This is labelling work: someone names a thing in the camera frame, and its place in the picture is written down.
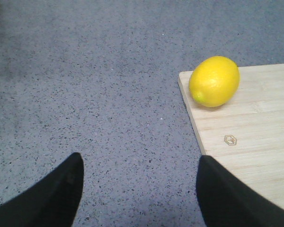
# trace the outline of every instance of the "speckled floor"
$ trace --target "speckled floor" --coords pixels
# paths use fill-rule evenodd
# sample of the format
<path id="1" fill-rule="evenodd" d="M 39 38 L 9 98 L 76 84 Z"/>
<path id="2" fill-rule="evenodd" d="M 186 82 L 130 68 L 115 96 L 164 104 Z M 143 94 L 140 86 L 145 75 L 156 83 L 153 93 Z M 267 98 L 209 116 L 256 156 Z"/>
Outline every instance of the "speckled floor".
<path id="1" fill-rule="evenodd" d="M 284 63 L 284 0 L 0 0 L 0 204 L 80 152 L 74 227 L 204 227 L 177 78 L 213 55 Z"/>

